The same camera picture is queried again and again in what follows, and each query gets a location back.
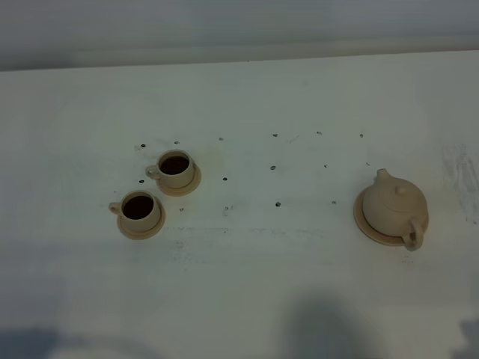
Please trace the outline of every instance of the gray wall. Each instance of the gray wall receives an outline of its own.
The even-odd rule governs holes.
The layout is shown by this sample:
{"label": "gray wall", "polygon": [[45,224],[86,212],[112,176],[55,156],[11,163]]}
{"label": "gray wall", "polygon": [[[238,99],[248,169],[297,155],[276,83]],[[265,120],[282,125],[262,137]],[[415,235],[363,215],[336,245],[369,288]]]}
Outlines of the gray wall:
{"label": "gray wall", "polygon": [[0,69],[473,49],[478,35],[475,0],[3,0]]}

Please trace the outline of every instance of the teapot spout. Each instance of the teapot spout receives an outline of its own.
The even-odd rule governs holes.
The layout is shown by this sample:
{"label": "teapot spout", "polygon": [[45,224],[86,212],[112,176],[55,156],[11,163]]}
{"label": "teapot spout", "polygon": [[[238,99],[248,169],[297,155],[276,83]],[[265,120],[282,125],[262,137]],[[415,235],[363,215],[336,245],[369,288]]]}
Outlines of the teapot spout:
{"label": "teapot spout", "polygon": [[391,175],[388,173],[388,171],[385,168],[381,168],[380,170],[377,170],[377,179],[378,180],[386,180],[390,176]]}

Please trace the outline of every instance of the white tabletop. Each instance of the white tabletop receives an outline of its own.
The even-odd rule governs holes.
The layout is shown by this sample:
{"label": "white tabletop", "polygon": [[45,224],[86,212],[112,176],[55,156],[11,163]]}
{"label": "white tabletop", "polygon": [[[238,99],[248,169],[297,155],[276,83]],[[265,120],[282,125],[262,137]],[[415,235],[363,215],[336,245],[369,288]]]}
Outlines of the white tabletop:
{"label": "white tabletop", "polygon": [[[479,52],[0,73],[0,349],[476,358],[478,94]],[[172,149],[185,197],[144,175]],[[354,222],[379,168],[427,198],[419,251]],[[136,189],[167,214],[139,242]]]}

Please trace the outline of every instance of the cup handle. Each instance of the cup handle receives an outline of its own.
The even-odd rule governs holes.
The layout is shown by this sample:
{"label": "cup handle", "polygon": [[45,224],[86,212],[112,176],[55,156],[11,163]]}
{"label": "cup handle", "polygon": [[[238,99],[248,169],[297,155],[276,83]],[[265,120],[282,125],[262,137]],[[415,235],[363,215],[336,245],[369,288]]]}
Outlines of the cup handle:
{"label": "cup handle", "polygon": [[424,240],[424,231],[422,230],[421,224],[416,217],[409,219],[409,223],[414,230],[415,238],[411,238],[410,233],[407,236],[403,236],[403,241],[410,251],[415,251],[422,246],[422,242]]}
{"label": "cup handle", "polygon": [[156,165],[148,166],[146,170],[146,174],[148,177],[154,180],[159,180],[159,173],[158,173],[158,170],[156,169]]}
{"label": "cup handle", "polygon": [[120,214],[120,206],[121,203],[119,202],[111,202],[108,205],[108,209],[114,214],[114,215],[119,215]]}

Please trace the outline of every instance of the clay teapot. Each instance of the clay teapot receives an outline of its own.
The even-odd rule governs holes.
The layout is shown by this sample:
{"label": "clay teapot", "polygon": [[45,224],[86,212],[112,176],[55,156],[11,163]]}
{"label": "clay teapot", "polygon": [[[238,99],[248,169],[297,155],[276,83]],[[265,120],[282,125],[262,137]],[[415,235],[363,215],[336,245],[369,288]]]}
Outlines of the clay teapot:
{"label": "clay teapot", "polygon": [[362,210],[366,221],[386,236],[403,238],[411,251],[422,246],[422,224],[428,219],[427,202],[421,190],[405,179],[391,176],[384,168],[364,193]]}

